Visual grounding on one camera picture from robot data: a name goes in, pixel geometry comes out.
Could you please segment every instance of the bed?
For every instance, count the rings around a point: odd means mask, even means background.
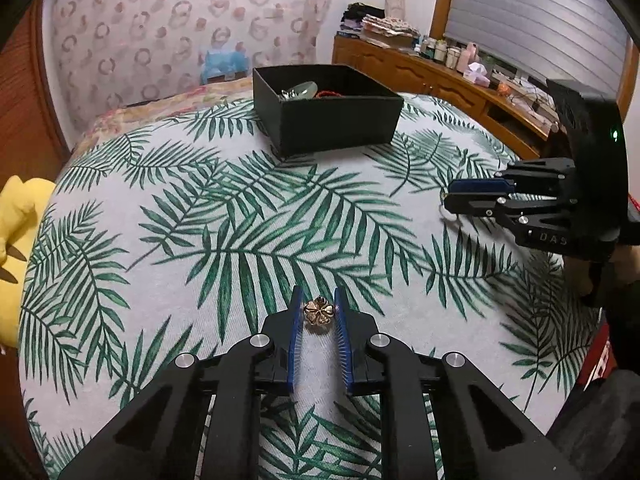
[[[286,160],[250,80],[97,121],[58,179],[22,299],[24,409],[50,478],[164,364],[256,333],[295,283],[308,298],[344,285],[417,352],[462,352],[548,430],[596,313],[557,255],[444,213],[451,179],[516,157],[447,102],[403,96],[391,145]],[[334,331],[305,332],[301,369],[291,399],[262,400],[261,478],[379,478],[380,405],[344,395]]]

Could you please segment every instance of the metal screw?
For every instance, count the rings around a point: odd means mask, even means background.
[[[466,363],[466,359],[462,354],[458,352],[452,352],[447,355],[447,364],[453,366],[454,368],[460,368],[462,365]]]
[[[178,355],[174,362],[178,368],[189,368],[196,362],[196,358],[191,354],[185,353]]]
[[[249,339],[249,343],[256,348],[262,348],[263,346],[267,346],[269,344],[269,336],[266,334],[256,334],[251,339]]]
[[[373,346],[377,346],[379,348],[385,347],[389,343],[391,343],[391,339],[389,339],[389,336],[384,334],[374,334],[371,336],[371,339],[369,339],[369,341]]]

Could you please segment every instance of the gold flower charm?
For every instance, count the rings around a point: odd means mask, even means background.
[[[318,296],[305,305],[306,320],[312,325],[326,325],[334,317],[334,306],[326,298]]]

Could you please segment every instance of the tissue box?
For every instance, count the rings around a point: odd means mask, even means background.
[[[281,97],[306,81],[342,97]],[[254,68],[254,109],[281,156],[391,142],[403,105],[398,94],[346,65]]]
[[[489,88],[490,81],[486,77],[486,68],[480,63],[470,64],[462,77],[474,85]]]

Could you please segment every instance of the yellow plush toy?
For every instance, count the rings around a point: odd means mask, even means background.
[[[54,188],[48,180],[12,176],[0,192],[0,345],[18,344],[27,261]]]

